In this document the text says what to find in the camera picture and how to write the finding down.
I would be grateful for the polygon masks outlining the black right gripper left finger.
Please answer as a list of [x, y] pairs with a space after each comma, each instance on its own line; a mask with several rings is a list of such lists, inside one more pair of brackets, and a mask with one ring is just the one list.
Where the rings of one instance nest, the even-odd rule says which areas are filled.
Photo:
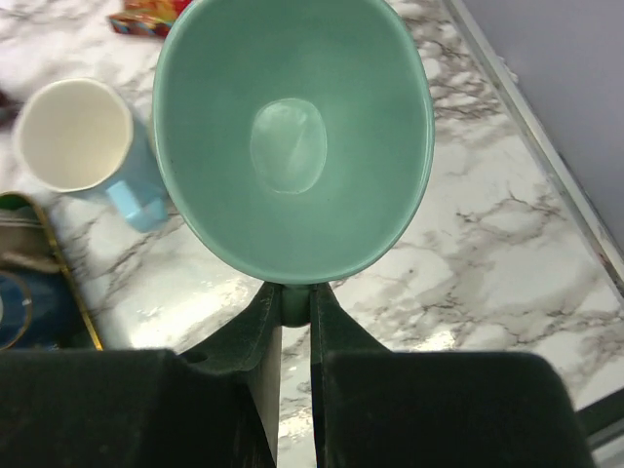
[[5, 467], [272, 467], [251, 377], [277, 329], [280, 288], [195, 348], [5, 351]]

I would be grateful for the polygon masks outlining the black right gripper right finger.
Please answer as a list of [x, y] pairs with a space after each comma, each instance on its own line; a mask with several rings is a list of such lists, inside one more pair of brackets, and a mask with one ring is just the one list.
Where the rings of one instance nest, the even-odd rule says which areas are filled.
[[590, 467], [565, 385], [526, 352], [393, 352], [310, 296], [321, 467]]

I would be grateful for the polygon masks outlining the dark blue gold-rimmed cup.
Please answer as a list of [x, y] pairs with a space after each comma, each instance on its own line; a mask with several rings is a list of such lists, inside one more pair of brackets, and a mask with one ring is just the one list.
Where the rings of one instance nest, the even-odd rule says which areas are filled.
[[82, 329], [74, 296], [61, 274], [1, 272], [1, 348], [51, 348]]

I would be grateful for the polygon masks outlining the light blue hexagonal mug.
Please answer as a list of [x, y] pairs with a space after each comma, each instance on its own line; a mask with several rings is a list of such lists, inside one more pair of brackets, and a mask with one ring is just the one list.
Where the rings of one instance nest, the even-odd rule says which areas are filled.
[[21, 164], [52, 191], [108, 203], [142, 233], [169, 218], [145, 124], [99, 81], [64, 79], [38, 90], [19, 112], [12, 143]]

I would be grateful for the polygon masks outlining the mint green bird-print mug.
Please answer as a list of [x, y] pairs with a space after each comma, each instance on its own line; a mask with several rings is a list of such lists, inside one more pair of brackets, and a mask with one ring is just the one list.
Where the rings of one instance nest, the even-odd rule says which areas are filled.
[[195, 1], [159, 56], [157, 160], [179, 213], [236, 270], [309, 320], [320, 284], [409, 227], [435, 119], [413, 38], [384, 1]]

